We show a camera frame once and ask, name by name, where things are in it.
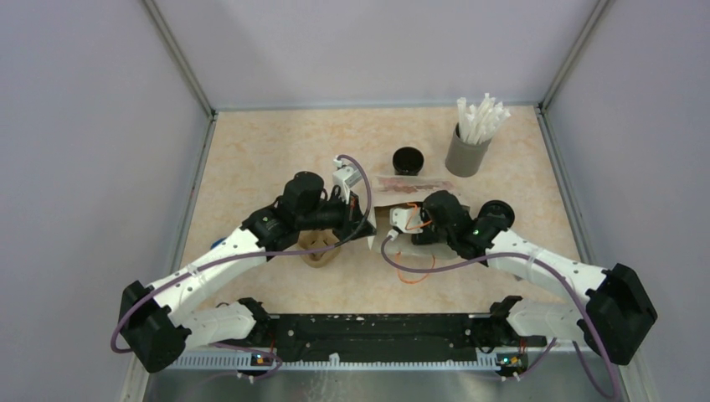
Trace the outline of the beige paper takeout bag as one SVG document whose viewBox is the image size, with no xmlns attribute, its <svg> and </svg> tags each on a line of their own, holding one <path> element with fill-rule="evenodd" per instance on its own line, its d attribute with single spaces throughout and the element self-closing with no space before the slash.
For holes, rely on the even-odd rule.
<svg viewBox="0 0 710 402">
<path fill-rule="evenodd" d="M 453 193 L 460 203 L 470 209 L 466 196 L 449 180 L 443 178 L 422 178 L 414 176 L 376 176 L 371 179 L 372 207 L 368 217 L 375 226 L 376 235 L 367 237 L 368 248 L 380 256 L 380 246 L 392 229 L 389 223 L 390 209 L 417 204 L 420 213 L 422 202 L 432 193 L 447 190 Z M 386 244 L 387 256 L 399 264 L 417 262 L 418 270 L 433 269 L 438 264 L 454 263 L 460 257 L 445 243 L 432 245 L 413 245 L 412 234 L 401 234 L 396 240 Z"/>
</svg>

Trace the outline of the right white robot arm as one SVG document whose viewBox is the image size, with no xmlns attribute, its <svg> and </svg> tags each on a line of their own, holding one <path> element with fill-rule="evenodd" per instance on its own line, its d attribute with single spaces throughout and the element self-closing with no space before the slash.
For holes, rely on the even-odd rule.
<svg viewBox="0 0 710 402">
<path fill-rule="evenodd" d="M 558 255 L 514 232 L 514 220 L 512 207 L 501 200 L 471 215 L 453 193 L 440 190 L 413 204 L 403 231 L 422 235 L 426 244 L 444 243 L 464 260 L 512 274 L 565 301 L 515 301 L 491 322 L 498 343 L 513 345 L 522 336 L 584 342 L 611 363 L 628 365 L 658 318 L 635 270 Z"/>
</svg>

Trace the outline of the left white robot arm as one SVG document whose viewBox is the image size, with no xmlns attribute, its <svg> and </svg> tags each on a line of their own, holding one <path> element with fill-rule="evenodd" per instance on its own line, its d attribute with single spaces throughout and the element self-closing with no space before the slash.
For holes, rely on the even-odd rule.
<svg viewBox="0 0 710 402">
<path fill-rule="evenodd" d="M 328 192 L 316 173 L 299 172 L 275 202 L 254 211 L 226 238 L 194 262 L 148 285 L 133 281 L 121 294 L 117 327 L 111 335 L 115 353 L 132 353 L 148 373 L 174 363 L 185 351 L 223 340 L 249 346 L 268 336 L 268 317 L 248 299 L 199 311 L 219 288 L 275 257 L 304 255 L 293 250 L 301 233 L 329 230 L 343 244 L 374 235 L 371 206 L 353 192 L 367 181 L 360 168 L 344 165 Z"/>
</svg>

